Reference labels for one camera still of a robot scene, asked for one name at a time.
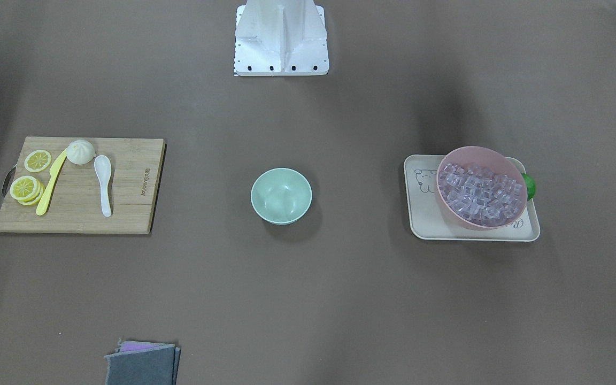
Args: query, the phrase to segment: ice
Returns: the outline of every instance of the ice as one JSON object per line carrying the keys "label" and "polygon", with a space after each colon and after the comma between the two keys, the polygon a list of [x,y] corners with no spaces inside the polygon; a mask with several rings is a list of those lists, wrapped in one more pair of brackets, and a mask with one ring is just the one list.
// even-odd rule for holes
{"label": "ice", "polygon": [[473,224],[498,227],[513,221],[523,207],[524,186],[508,175],[472,163],[448,163],[438,174],[441,195],[460,217]]}

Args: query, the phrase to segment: bowl of ice cubes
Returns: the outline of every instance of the bowl of ice cubes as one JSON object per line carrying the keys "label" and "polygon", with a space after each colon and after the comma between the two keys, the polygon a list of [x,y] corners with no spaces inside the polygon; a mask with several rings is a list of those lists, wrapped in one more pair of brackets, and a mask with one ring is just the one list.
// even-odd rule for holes
{"label": "bowl of ice cubes", "polygon": [[438,166],[438,202],[467,229],[491,230],[519,219],[527,202],[520,171],[503,155],[478,146],[451,151]]}

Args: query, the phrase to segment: bowl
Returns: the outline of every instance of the bowl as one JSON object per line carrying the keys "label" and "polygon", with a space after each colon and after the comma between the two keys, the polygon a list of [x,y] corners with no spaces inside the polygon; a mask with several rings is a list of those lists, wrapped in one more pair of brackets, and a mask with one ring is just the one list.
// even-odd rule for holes
{"label": "bowl", "polygon": [[[523,189],[521,190],[520,199],[523,202],[521,208],[518,210],[518,214],[515,215],[514,219],[518,219],[524,209],[526,208],[526,186],[524,186],[524,178],[522,177],[520,171],[515,167],[513,163],[511,163],[508,158],[505,158],[503,155],[497,153],[494,150],[487,149],[486,147],[478,147],[478,146],[467,146],[460,147],[459,149],[455,149],[450,151],[447,156],[443,158],[440,165],[437,169],[437,191],[441,191],[441,186],[438,185],[438,175],[442,172],[445,165],[448,163],[460,164],[460,166],[466,167],[471,163],[477,163],[479,166],[488,167],[493,171],[496,175],[505,174],[510,178],[517,180],[522,183]],[[507,221],[505,224],[501,226],[482,226],[473,224],[470,221],[460,217],[456,214],[449,206],[448,203],[443,199],[441,193],[437,194],[438,204],[442,208],[442,212],[445,217],[447,217],[450,221],[455,222],[456,224],[465,227],[466,229],[472,230],[492,230],[492,229],[500,229],[501,227],[505,227],[511,224],[513,221]]]}
{"label": "bowl", "polygon": [[298,221],[308,211],[312,200],[310,183],[291,168],[268,170],[251,187],[251,205],[256,214],[275,225]]}

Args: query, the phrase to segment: green lime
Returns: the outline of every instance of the green lime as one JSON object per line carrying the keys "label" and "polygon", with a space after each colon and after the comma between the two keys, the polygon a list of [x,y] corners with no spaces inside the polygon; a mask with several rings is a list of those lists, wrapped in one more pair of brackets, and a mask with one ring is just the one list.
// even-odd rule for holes
{"label": "green lime", "polygon": [[530,201],[536,195],[536,181],[529,174],[522,173],[521,175],[526,187],[526,200]]}

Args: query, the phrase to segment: pink bowl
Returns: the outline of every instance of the pink bowl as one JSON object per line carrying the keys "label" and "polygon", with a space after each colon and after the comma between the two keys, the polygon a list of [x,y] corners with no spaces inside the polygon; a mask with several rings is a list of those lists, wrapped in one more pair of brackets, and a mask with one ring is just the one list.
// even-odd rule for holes
{"label": "pink bowl", "polygon": [[[502,156],[501,154],[497,153],[494,150],[487,149],[484,147],[478,147],[478,146],[460,147],[459,149],[450,151],[450,153],[448,153],[448,155],[445,156],[445,158],[443,158],[443,160],[441,161],[437,169],[437,191],[441,191],[441,187],[438,185],[438,175],[441,175],[443,166],[447,165],[448,163],[460,164],[460,166],[465,167],[465,168],[466,166],[469,166],[471,163],[477,163],[478,165],[482,167],[490,168],[491,171],[493,171],[496,174],[505,174],[513,178],[514,180],[518,180],[518,182],[521,182],[522,185],[524,186],[524,188],[521,191],[521,200],[524,203],[522,207],[520,208],[519,214],[515,216],[515,219],[519,218],[522,215],[522,213],[524,212],[524,209],[526,208],[526,194],[527,194],[526,185],[524,184],[524,178],[521,176],[520,171],[515,167],[513,163],[511,163],[510,160],[508,160],[507,158],[505,158],[504,156]],[[448,207],[447,202],[443,200],[441,193],[437,194],[437,200],[438,200],[438,204],[441,205],[442,207],[443,214],[451,221],[455,222],[456,224],[459,224],[462,227],[465,227],[466,229],[472,229],[472,230],[500,229],[501,227],[505,227],[511,224],[512,222],[512,221],[508,221],[506,224],[502,226],[496,226],[496,227],[476,225],[460,217],[452,209],[450,209],[450,207]]]}

